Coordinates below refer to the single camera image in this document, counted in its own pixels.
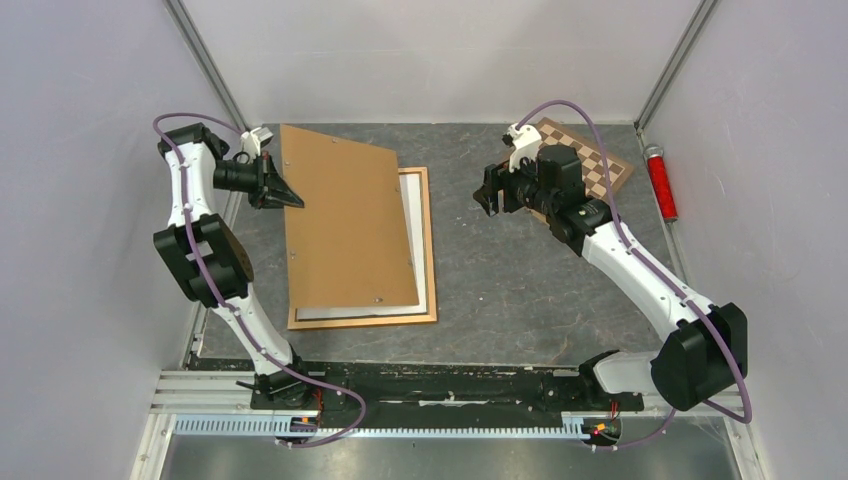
purple hose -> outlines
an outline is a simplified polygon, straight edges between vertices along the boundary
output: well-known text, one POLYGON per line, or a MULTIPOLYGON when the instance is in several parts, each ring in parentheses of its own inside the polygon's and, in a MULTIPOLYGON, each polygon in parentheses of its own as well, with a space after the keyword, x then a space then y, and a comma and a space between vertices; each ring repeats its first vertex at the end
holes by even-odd
MULTIPOLYGON (((524 118, 522 118, 521 121, 519 121, 518 124, 516 125, 516 129, 523 127, 537 113, 539 113, 542 110, 544 110, 544 109, 546 109, 550 106, 553 106, 553 105, 565 105, 566 107, 570 107, 570 108, 574 109, 574 111, 576 111, 577 113, 580 114, 581 117, 583 117, 583 120, 586 121, 586 124, 589 126, 589 129, 592 131, 592 136, 595 137, 595 142, 598 144, 598 150, 600 150, 600 153, 601 153, 601 161, 604 165, 604 176, 606 178, 607 194, 609 196, 609 205, 610 205, 610 211, 612 213, 613 225, 615 226, 615 230, 618 233, 619 239, 621 239, 622 243, 627 248, 630 248, 633 244, 630 242, 630 239, 627 238, 627 235, 624 234, 624 229, 621 227, 621 219, 619 218, 619 215, 618 215, 618 207, 615 204, 615 197, 613 195, 613 190, 612 190, 612 181, 610 180, 611 175, 610 175, 610 170, 609 170, 609 160, 607 160, 607 149, 604 146, 603 140, 601 139, 601 132, 598 131, 598 127, 595 126, 595 123, 592 122, 592 119, 589 118, 589 115, 582 108, 580 108, 580 106, 578 106, 577 104, 575 104, 573 102, 569 102, 568 100, 551 100, 549 102, 545 102, 545 103, 539 105, 538 107, 536 107, 532 111, 530 111, 530 113, 525 115, 524 118)), ((686 296, 687 296, 686 292, 684 292, 683 289, 678 287, 677 284, 674 281, 672 281, 670 278, 668 278, 668 276, 665 273, 663 273, 663 271, 660 269, 660 267, 658 265, 656 265, 655 263, 653 263, 652 261, 650 261, 648 259, 648 257, 645 256, 644 253, 642 253, 640 250, 638 250, 636 248, 633 248, 632 250, 630 250, 630 252, 634 256, 636 256, 636 258, 638 258, 639 261, 642 262, 642 264, 645 265, 645 267, 648 270, 653 272, 654 275, 657 276, 657 278, 662 280, 663 283, 665 283, 669 288, 671 288, 671 290, 674 292, 674 294, 677 295, 681 300, 684 300, 686 298, 686 296)), ((742 398, 742 409, 744 411, 744 415, 739 416, 738 414, 730 411, 726 407, 723 407, 723 406, 721 406, 721 405, 719 405, 719 404, 717 404, 717 403, 715 403, 715 402, 713 402, 712 400, 709 400, 709 399, 704 400, 704 403, 709 405, 710 407, 718 410, 719 412, 729 416, 730 418, 736 420, 737 422, 742 422, 742 423, 745 423, 745 424, 751 423, 751 420, 753 419, 753 411, 752 411, 752 408, 751 408, 751 397, 748 394, 748 387, 745 385, 745 379, 742 377, 742 372, 739 370, 739 366, 736 363, 736 359, 733 358, 733 353, 731 353, 730 348, 727 346, 727 343, 724 341, 724 339, 721 338, 721 334, 715 328, 715 325, 713 325, 713 322, 711 322, 710 319, 707 318, 707 315, 698 307, 698 305, 696 305, 695 302, 693 302, 692 300, 686 301, 686 305, 693 312, 695 312, 695 315, 697 315, 698 318, 704 323, 704 326, 707 327, 707 330, 710 332, 710 335, 716 341, 716 344, 718 344, 718 348, 719 348, 719 350, 721 350, 722 356, 724 356, 725 361, 727 361, 727 364, 730 367, 730 372, 733 374, 733 379, 736 381, 736 385, 739 387, 739 396, 742 398)), ((621 448, 627 448, 627 447, 635 446, 635 445, 643 443, 644 441, 647 441, 649 439, 656 437, 657 435, 659 435, 665 429, 667 424, 671 423, 671 419, 672 419, 672 417, 674 417, 674 413, 675 413, 675 410, 672 409, 672 411, 668 415, 668 418, 666 418, 666 421, 663 422, 663 427, 661 427, 656 432, 652 433, 651 435, 649 435, 649 436, 647 436, 647 437, 645 437, 641 440, 637 440, 637 441, 634 441, 634 442, 630 442, 630 443, 626 443, 624 445, 621 445, 618 448, 621 449, 621 448)))
POLYGON ((359 416, 356 418, 356 420, 353 423, 351 423, 350 425, 348 425, 347 427, 341 429, 340 431, 338 431, 338 432, 336 432, 336 433, 334 433, 334 434, 332 434, 328 437, 322 438, 321 440, 317 440, 315 442, 303 443, 303 444, 299 444, 299 445, 298 444, 289 444, 289 447, 291 447, 291 448, 311 448, 311 447, 318 447, 318 446, 321 446, 321 445, 326 445, 328 443, 332 443, 336 440, 339 440, 343 435, 345 435, 349 431, 353 430, 360 423, 362 423, 362 420, 365 418, 365 412, 367 410, 366 406, 365 406, 365 399, 363 399, 362 396, 360 396, 358 393, 356 393, 352 390, 348 390, 347 388, 343 388, 343 387, 340 387, 338 385, 332 385, 332 384, 329 384, 329 383, 325 383, 325 382, 322 382, 320 380, 315 380, 313 378, 307 377, 306 375, 301 375, 300 373, 295 372, 294 370, 289 368, 287 365, 283 364, 283 362, 274 358, 272 355, 270 355, 268 353, 262 353, 262 346, 259 345, 259 342, 256 341, 256 339, 250 333, 250 330, 247 329, 247 325, 244 324, 244 319, 241 316, 241 312, 239 312, 238 308, 227 303, 227 301, 224 299, 224 296, 221 295, 221 291, 218 289, 218 285, 215 284, 215 280, 212 278, 212 275, 209 273, 209 269, 206 267, 206 262, 203 260, 203 255, 201 255, 200 249, 197 246, 197 240, 195 239, 194 231, 192 231, 192 228, 191 228, 191 223, 192 223, 191 222, 191 210, 188 209, 188 208, 185 208, 186 205, 189 204, 188 175, 186 175, 186 169, 185 169, 185 167, 183 167, 183 164, 185 164, 185 157, 183 156, 183 153, 180 151, 179 147, 174 143, 174 141, 171 140, 167 135, 165 135, 165 133, 162 132, 162 130, 159 128, 159 122, 161 122, 162 120, 165 120, 167 118, 173 118, 173 117, 192 117, 192 118, 200 118, 200 119, 203 119, 203 120, 209 120, 210 122, 215 122, 218 125, 229 128, 230 130, 234 131, 238 135, 241 135, 241 131, 239 131, 238 128, 236 128, 233 125, 230 125, 229 123, 226 123, 224 121, 218 120, 217 118, 213 118, 213 117, 210 117, 208 115, 202 115, 202 114, 199 114, 199 113, 184 113, 184 112, 166 113, 164 115, 160 115, 160 116, 156 117, 156 119, 153 120, 153 130, 156 131, 156 133, 162 138, 162 140, 165 141, 165 143, 168 144, 168 146, 171 147, 171 149, 173 149, 173 151, 177 154, 177 158, 180 161, 180 182, 182 184, 181 201, 183 203, 183 217, 185 218, 185 224, 186 224, 186 237, 188 237, 188 244, 189 244, 189 247, 191 248, 191 252, 194 254, 195 261, 197 261, 197 267, 200 269, 200 274, 203 276, 204 280, 206 280, 206 283, 209 285, 209 290, 212 291, 212 296, 215 297, 215 300, 218 301, 219 305, 226 308, 227 310, 229 310, 233 314, 233 316, 236 319, 236 323, 238 323, 239 329, 241 329, 241 331, 244 333, 244 336, 247 338, 248 342, 250 342, 250 345, 253 346, 253 348, 260 355, 262 355, 266 360, 268 360, 269 362, 271 362, 275 366, 279 367, 284 372, 288 373, 292 377, 294 377, 294 378, 296 378, 296 379, 298 379, 302 382, 306 382, 306 383, 309 383, 309 384, 312 384, 312 385, 315 385, 315 386, 318 386, 318 387, 321 387, 321 388, 329 388, 330 390, 335 390, 337 392, 341 392, 345 395, 353 397, 354 399, 356 399, 357 402, 359 402, 359 405, 361 406, 361 408, 359 410, 359 416))

